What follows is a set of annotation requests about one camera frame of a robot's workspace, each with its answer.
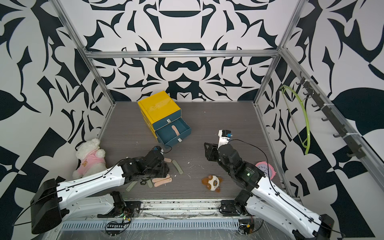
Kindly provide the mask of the yellow teal drawer cabinet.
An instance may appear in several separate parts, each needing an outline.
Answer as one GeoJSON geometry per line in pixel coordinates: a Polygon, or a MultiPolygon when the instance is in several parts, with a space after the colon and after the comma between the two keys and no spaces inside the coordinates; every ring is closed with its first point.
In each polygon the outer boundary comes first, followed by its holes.
{"type": "Polygon", "coordinates": [[[159,92],[138,102],[148,128],[156,138],[156,131],[182,117],[181,108],[165,92],[159,92]]]}

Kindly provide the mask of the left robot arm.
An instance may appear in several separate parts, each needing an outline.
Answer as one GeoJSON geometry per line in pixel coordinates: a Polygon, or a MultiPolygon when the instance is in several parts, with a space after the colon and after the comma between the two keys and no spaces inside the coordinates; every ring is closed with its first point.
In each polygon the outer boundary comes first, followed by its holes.
{"type": "Polygon", "coordinates": [[[32,234],[43,234],[72,218],[126,217],[130,210],[121,193],[94,195],[142,179],[163,178],[168,172],[164,151],[155,146],[144,157],[122,159],[113,167],[85,178],[61,183],[47,180],[31,200],[32,234]]]}

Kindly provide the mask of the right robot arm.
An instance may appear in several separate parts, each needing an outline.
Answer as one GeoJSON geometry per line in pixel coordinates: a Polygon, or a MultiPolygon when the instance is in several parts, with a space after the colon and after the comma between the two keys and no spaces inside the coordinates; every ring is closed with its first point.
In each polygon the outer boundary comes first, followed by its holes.
{"type": "Polygon", "coordinates": [[[329,240],[334,220],[305,208],[279,189],[255,165],[243,161],[230,144],[204,144],[205,157],[216,162],[242,189],[234,200],[235,213],[261,218],[292,240],[329,240]]]}

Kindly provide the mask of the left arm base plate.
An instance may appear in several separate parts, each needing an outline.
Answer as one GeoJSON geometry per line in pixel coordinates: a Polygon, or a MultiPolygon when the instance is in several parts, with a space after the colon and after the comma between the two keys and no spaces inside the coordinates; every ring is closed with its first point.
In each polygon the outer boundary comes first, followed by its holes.
{"type": "Polygon", "coordinates": [[[98,214],[97,217],[102,218],[122,218],[122,217],[133,217],[134,214],[140,213],[141,201],[125,201],[113,203],[113,208],[108,213],[102,215],[98,214]]]}

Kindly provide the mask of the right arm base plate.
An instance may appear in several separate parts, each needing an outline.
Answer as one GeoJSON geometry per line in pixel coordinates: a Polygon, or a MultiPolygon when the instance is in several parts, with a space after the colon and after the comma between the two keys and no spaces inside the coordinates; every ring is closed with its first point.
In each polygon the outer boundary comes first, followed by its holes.
{"type": "Polygon", "coordinates": [[[239,217],[248,216],[249,213],[246,211],[246,203],[244,201],[237,200],[221,200],[221,206],[219,212],[224,217],[239,217]]]}

